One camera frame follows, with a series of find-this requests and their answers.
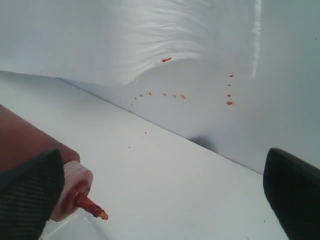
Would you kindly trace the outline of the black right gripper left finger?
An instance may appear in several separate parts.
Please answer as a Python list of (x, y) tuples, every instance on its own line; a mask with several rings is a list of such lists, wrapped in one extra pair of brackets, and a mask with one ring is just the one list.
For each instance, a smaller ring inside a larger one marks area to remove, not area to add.
[(38, 240), (62, 194), (61, 153), (49, 149), (0, 174), (0, 238)]

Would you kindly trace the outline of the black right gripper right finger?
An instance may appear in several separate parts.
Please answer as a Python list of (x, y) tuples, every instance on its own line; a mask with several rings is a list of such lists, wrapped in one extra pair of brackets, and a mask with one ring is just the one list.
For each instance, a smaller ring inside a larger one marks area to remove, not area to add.
[(320, 238), (320, 170), (280, 149), (270, 148), (263, 190), (290, 240)]

